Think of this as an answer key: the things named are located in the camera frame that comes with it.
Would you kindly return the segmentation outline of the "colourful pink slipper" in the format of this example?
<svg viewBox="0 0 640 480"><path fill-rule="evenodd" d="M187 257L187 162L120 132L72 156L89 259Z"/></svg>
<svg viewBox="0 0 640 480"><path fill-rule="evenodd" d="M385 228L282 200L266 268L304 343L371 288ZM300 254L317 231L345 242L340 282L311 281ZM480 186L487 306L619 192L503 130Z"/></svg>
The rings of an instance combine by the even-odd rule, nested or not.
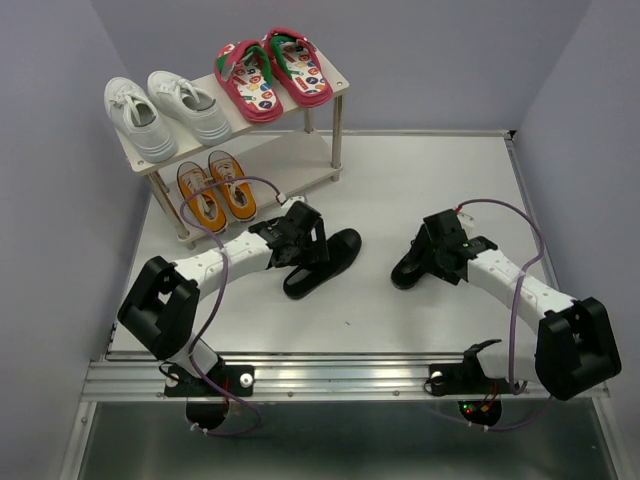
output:
<svg viewBox="0 0 640 480"><path fill-rule="evenodd" d="M301 33L274 28L262 39L272 73L294 102L315 108L328 102L333 89L325 77L316 47Z"/></svg>
<svg viewBox="0 0 640 480"><path fill-rule="evenodd" d="M262 44L244 40L224 46L214 74L242 117L251 123L269 123L283 114L273 84L271 63Z"/></svg>

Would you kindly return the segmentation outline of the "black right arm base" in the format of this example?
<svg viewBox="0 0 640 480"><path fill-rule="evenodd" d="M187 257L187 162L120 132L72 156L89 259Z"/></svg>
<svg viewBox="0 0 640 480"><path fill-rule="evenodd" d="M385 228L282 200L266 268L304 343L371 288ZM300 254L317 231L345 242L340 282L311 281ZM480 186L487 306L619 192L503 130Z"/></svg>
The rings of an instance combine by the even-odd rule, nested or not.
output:
<svg viewBox="0 0 640 480"><path fill-rule="evenodd" d="M464 351L458 363L439 363L429 367L423 390L432 396L476 395L481 399L459 400L463 419L482 427L494 427L502 415L500 394L509 392L509 384L500 378L488 377L480 365L478 354L499 343L499 339L473 344Z"/></svg>

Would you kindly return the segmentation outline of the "orange sneaker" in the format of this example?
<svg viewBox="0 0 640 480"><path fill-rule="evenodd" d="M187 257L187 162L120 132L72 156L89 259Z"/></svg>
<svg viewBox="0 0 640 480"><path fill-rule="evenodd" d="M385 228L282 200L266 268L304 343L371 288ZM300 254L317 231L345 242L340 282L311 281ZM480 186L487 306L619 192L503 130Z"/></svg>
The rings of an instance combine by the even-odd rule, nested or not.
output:
<svg viewBox="0 0 640 480"><path fill-rule="evenodd" d="M177 185L187 201L195 219L216 234L223 233L227 227L227 218L219 206L211 185L209 175L192 161L182 163L177 170Z"/></svg>
<svg viewBox="0 0 640 480"><path fill-rule="evenodd" d="M223 150L214 150L208 155L208 167L213 181L220 183L218 188L232 216L240 222L253 220L257 204L239 162Z"/></svg>

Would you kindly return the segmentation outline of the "black sneaker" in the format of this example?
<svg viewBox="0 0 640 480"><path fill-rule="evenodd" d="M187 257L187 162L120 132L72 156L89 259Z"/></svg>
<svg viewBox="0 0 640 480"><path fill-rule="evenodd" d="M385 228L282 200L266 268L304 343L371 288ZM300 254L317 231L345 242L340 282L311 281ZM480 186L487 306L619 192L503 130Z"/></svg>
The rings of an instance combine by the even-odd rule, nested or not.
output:
<svg viewBox="0 0 640 480"><path fill-rule="evenodd" d="M289 299L300 300L347 270L360 253L362 237L355 229L345 228L327 240L327 247L327 261L298 266L285 278L283 291Z"/></svg>
<svg viewBox="0 0 640 480"><path fill-rule="evenodd" d="M393 268L390 278L400 290L413 288L427 273L432 260L432 245L428 235L419 233L411 241L409 251Z"/></svg>

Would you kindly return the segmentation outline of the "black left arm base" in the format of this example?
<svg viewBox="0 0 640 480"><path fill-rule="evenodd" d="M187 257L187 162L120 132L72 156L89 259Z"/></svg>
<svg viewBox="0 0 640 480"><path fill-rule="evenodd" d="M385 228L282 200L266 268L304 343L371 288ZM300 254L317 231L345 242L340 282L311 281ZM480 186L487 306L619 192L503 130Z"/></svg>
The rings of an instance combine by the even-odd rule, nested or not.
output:
<svg viewBox="0 0 640 480"><path fill-rule="evenodd" d="M208 372L195 375L175 362L162 360L158 366L164 376L164 396L185 399L185 418L191 431L205 436L232 438L248 435L263 424L259 408L247 401L254 392L255 367L233 365L219 360ZM231 419L232 406L249 411L249 426L229 430L223 426Z"/></svg>

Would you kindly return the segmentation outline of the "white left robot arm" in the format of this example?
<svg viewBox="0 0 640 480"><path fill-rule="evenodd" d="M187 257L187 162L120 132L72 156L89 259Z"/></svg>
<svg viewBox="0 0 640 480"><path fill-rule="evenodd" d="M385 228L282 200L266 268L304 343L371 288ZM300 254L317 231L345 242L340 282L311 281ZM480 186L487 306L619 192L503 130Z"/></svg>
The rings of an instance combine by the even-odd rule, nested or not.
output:
<svg viewBox="0 0 640 480"><path fill-rule="evenodd" d="M283 216L199 255L174 262L151 258L117 313L118 322L156 359L188 372L199 393L215 392L223 373L219 356L193 332L199 302L246 275L328 259L321 214L300 198L286 201L282 209Z"/></svg>

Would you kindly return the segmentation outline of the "white sneaker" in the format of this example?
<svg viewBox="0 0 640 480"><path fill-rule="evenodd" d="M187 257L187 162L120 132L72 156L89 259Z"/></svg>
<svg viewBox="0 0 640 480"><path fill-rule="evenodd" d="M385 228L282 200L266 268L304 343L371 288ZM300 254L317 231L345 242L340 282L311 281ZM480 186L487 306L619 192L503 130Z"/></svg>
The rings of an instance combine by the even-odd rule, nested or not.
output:
<svg viewBox="0 0 640 480"><path fill-rule="evenodd" d="M135 82L114 77L105 86L104 105L115 129L150 163L168 160L177 144L158 109Z"/></svg>
<svg viewBox="0 0 640 480"><path fill-rule="evenodd" d="M154 105L181 123L202 145L216 146L231 136L217 100L191 81L168 71L152 72L147 91Z"/></svg>

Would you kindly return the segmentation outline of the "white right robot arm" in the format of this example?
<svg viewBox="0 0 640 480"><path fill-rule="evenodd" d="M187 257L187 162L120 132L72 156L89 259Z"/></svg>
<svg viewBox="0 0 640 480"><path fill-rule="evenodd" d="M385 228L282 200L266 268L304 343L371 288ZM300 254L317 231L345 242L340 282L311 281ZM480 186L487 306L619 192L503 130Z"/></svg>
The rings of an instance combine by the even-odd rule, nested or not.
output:
<svg viewBox="0 0 640 480"><path fill-rule="evenodd" d="M491 386L506 393L514 379L539 384L566 401L620 374L617 344L600 301L575 299L524 273L489 239L468 237L461 220L452 209L424 218L413 244L422 271L485 291L535 338L521 345L486 339L468 347L459 362L431 365L428 393L480 394Z"/></svg>

